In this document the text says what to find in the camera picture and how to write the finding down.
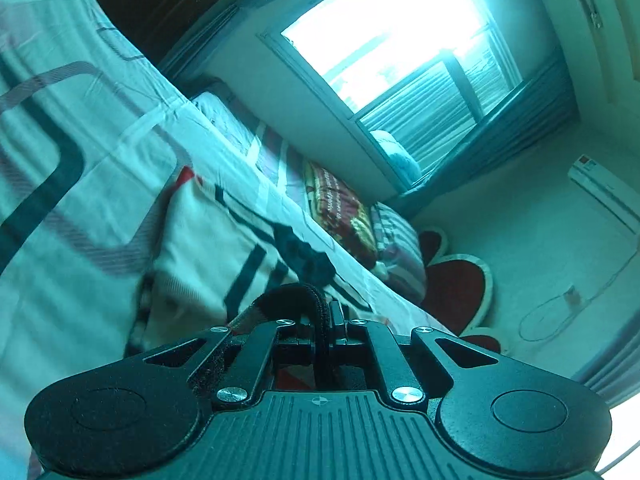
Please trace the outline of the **striped red black white sweater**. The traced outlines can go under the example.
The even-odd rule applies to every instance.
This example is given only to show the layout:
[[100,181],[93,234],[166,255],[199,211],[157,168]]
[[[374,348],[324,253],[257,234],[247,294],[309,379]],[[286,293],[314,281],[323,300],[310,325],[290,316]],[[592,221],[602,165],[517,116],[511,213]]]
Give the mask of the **striped red black white sweater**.
[[171,190],[160,244],[142,278],[125,353],[135,356],[212,326],[246,335],[262,323],[291,320],[310,323],[325,358],[334,304],[345,318],[371,310],[327,250],[186,167]]

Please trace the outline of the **red heart-shaped headboard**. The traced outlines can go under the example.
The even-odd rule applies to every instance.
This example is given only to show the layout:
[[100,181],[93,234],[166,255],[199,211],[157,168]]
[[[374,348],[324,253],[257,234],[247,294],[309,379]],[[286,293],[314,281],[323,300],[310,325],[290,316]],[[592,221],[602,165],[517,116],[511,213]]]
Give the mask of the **red heart-shaped headboard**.
[[440,229],[421,232],[419,245],[426,275],[420,308],[461,339],[496,353],[506,350],[495,332],[482,327],[494,299],[488,265],[472,255],[448,254]]

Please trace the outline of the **striped grey pillow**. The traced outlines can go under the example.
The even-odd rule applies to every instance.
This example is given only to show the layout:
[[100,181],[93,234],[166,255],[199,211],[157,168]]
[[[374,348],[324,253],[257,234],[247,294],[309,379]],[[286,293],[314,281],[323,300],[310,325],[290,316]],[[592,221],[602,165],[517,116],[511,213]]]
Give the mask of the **striped grey pillow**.
[[427,277],[418,233],[396,211],[382,203],[371,207],[371,222],[378,261],[376,275],[412,304],[420,304]]

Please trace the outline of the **red patterned folded blanket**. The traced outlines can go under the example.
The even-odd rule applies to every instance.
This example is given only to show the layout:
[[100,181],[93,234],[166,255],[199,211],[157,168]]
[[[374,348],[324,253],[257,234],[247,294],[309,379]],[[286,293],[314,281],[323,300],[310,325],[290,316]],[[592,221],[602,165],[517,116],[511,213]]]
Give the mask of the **red patterned folded blanket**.
[[366,269],[378,261],[369,208],[332,172],[305,162],[305,188],[311,217]]

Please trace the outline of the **folded light striped quilt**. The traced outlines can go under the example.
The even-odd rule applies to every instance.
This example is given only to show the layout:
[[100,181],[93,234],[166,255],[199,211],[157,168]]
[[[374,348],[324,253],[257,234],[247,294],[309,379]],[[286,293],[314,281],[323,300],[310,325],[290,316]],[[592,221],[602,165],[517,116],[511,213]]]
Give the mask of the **folded light striped quilt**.
[[221,98],[205,91],[192,103],[280,193],[308,212],[304,180],[306,160],[288,141],[257,118],[235,96]]

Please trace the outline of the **teal cushion on windowsill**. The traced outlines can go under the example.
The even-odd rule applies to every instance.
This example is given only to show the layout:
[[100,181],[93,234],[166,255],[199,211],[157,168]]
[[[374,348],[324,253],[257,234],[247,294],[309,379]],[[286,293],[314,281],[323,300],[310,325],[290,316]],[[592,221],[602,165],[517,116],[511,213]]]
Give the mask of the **teal cushion on windowsill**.
[[381,148],[390,159],[390,164],[401,177],[406,178],[409,183],[420,179],[420,166],[391,133],[383,130],[373,130],[371,134],[374,140],[381,145]]

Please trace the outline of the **light patterned bed sheet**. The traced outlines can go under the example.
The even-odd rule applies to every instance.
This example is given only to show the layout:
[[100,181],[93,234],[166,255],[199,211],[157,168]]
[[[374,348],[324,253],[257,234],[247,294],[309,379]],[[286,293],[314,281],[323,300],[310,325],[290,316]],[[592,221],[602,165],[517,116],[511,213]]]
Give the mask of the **light patterned bed sheet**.
[[432,318],[331,240],[96,0],[1,0],[1,474],[26,479],[29,401],[119,360],[172,186],[190,167],[327,252],[361,315]]

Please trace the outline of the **teal right curtain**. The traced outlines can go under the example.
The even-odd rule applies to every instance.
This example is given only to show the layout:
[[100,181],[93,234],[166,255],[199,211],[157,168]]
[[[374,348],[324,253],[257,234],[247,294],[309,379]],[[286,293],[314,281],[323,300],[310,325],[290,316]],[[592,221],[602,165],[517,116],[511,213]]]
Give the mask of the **teal right curtain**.
[[510,162],[577,116],[570,70],[563,52],[555,50],[426,177],[386,204],[411,220],[435,198]]

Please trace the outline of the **teal curtain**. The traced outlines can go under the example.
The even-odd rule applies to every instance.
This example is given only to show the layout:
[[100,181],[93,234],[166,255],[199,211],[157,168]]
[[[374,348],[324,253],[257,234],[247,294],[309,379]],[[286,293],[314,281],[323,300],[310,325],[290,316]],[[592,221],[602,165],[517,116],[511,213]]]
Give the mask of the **teal curtain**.
[[184,90],[198,78],[209,58],[250,11],[270,2],[273,0],[218,0],[169,50],[158,69],[177,88]]
[[435,198],[510,162],[577,116],[570,70],[563,52],[555,50],[426,177],[386,204],[411,220]]

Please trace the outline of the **teal left curtain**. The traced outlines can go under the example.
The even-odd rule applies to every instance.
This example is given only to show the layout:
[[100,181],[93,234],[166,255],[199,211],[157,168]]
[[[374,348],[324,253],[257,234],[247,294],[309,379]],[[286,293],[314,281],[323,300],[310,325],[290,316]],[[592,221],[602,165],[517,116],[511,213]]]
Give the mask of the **teal left curtain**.
[[273,0],[218,0],[169,50],[158,69],[177,88],[184,90],[198,78],[209,58],[250,11],[270,2]]

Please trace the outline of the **white wall air conditioner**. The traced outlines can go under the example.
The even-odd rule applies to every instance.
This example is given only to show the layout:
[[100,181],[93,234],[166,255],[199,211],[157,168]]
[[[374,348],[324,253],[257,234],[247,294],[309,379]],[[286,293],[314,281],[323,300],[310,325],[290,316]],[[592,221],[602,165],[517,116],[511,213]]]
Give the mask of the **white wall air conditioner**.
[[567,177],[620,222],[639,235],[639,193],[588,155],[580,155]]

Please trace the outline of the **window with metal frame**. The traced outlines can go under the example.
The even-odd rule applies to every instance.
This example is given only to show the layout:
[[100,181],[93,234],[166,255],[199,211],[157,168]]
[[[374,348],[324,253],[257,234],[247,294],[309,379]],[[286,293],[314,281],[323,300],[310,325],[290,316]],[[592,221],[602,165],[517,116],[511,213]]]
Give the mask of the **window with metal frame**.
[[485,0],[317,0],[262,41],[349,127],[391,133],[421,169],[405,184],[522,81]]

